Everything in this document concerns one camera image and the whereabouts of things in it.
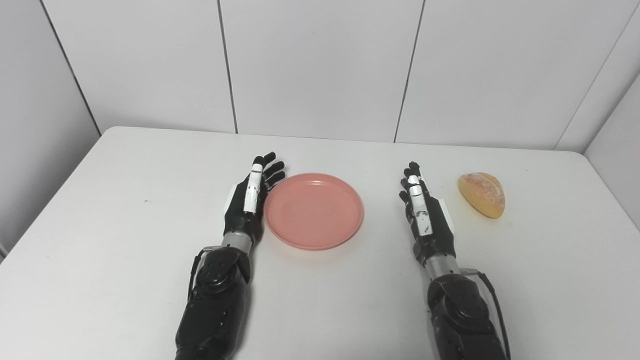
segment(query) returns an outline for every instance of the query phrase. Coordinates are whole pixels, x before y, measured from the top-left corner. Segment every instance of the panel seam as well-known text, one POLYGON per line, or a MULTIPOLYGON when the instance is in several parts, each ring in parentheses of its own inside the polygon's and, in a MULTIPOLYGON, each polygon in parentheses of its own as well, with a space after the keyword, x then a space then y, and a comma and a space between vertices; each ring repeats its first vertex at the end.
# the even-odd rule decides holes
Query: panel seam
POLYGON ((225 37, 225 25, 222 23, 222 6, 220 0, 218 2, 218 18, 220 19, 220 34, 222 35, 222 49, 225 53, 225 66, 227 67, 227 81, 229 82, 229 97, 231 98, 231 113, 234 117, 234 129, 238 134, 238 122, 236 119, 236 103, 234 102, 234 89, 231 85, 231 70, 229 69, 229 57, 227 55, 227 39, 225 37))
POLYGON ((67 52, 65 51, 65 48, 62 46, 62 42, 60 41, 60 37, 58 36, 58 32, 56 31, 55 26, 53 26, 53 21, 51 21, 51 16, 49 16, 49 11, 47 10, 47 7, 44 5, 43 0, 39 0, 39 1, 40 1, 40 6, 42 6, 42 10, 44 10, 47 20, 49 21, 49 25, 51 27, 51 30, 53 31, 53 35, 56 37, 56 41, 58 42, 58 47, 60 47, 62 56, 65 57, 65 61, 67 62, 69 71, 71 71, 71 76, 74 77, 74 82, 76 83, 76 87, 80 92, 80 96, 82 97, 82 101, 84 102, 84 107, 86 108, 86 110, 89 113, 89 116, 91 117, 91 121, 93 122, 93 126, 95 126, 95 130, 98 132, 98 136, 102 136, 102 133, 100 132, 100 128, 98 127, 98 123, 96 123, 95 117, 93 116, 91 108, 89 107, 89 103, 87 102, 86 97, 84 96, 84 92, 82 91, 82 88, 80 87, 80 82, 78 82, 78 78, 76 76, 76 73, 74 72, 74 68, 71 66, 71 62, 69 61, 67 52))
POLYGON ((411 67, 413 65, 413 57, 415 56, 415 47, 418 44, 418 35, 420 34, 420 25, 422 24, 422 14, 424 13, 425 3, 426 3, 426 0, 422 0, 422 8, 420 8, 420 17, 418 18, 418 28, 415 32, 415 39, 413 39, 413 49, 411 50, 411 59, 409 60, 409 70, 406 73, 406 81, 404 82, 404 92, 402 94, 402 101, 400 102, 400 113, 398 114, 396 132, 394 133, 394 143, 396 142, 398 137, 398 129, 400 129, 400 118, 402 117, 404 100, 406 99, 406 89, 409 87, 409 76, 411 76, 411 67))

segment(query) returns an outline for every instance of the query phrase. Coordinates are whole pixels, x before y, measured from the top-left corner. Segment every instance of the white finger segment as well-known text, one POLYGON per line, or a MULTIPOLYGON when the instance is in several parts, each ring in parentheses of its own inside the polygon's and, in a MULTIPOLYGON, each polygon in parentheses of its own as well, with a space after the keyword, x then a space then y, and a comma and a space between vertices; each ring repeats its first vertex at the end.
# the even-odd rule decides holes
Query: white finger segment
POLYGON ((413 205, 413 216, 418 226, 418 235, 431 235, 433 234, 431 219, 429 218, 429 211, 427 210, 427 203, 424 200, 420 181, 417 176, 411 175, 408 178, 408 182, 411 184, 411 187, 409 187, 409 196, 411 197, 411 204, 413 205))
POLYGON ((249 181, 244 195, 244 212, 255 213, 258 206, 258 194, 260 193, 260 181, 262 180, 262 165, 253 164, 249 173, 249 181))

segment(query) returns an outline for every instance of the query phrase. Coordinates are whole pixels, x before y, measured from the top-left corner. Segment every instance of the robotic hand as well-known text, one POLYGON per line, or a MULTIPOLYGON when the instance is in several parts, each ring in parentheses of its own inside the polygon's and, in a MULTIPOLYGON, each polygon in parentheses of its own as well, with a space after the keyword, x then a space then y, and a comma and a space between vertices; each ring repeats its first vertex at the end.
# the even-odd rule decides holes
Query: robotic hand
POLYGON ((429 194, 417 163, 404 170, 401 184, 400 199, 415 239, 413 254, 429 277, 427 305, 440 359, 511 359, 493 286, 485 274, 458 268, 448 212, 443 202, 429 194))
POLYGON ((205 247, 194 259, 175 336, 176 360, 228 360, 236 351, 251 278, 249 253, 264 232, 267 194, 285 177, 282 161, 271 165, 275 158, 274 152, 256 157, 225 213, 222 245, 205 247))

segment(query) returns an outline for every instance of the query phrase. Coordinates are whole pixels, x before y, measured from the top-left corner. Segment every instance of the pink plate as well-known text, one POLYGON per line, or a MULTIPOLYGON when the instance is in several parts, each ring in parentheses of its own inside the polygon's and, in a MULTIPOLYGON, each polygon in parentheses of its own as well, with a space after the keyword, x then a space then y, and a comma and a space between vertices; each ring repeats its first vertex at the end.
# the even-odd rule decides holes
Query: pink plate
POLYGON ((276 185, 264 205, 267 225, 280 240, 306 250, 324 250, 349 240, 364 209, 349 184, 326 174, 300 174, 276 185))

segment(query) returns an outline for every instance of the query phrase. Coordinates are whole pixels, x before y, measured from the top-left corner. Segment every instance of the silver cylinder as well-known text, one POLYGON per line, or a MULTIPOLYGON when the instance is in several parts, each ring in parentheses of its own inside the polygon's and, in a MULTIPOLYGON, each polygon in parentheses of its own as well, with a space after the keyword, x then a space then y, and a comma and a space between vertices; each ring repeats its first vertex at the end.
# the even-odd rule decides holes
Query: silver cylinder
POLYGON ((222 239, 222 244, 220 246, 235 247, 248 255, 249 251, 251 251, 251 238, 245 233, 227 233, 222 239))
POLYGON ((447 254, 435 254, 424 262, 429 282, 446 274, 460 274, 456 258, 447 254))

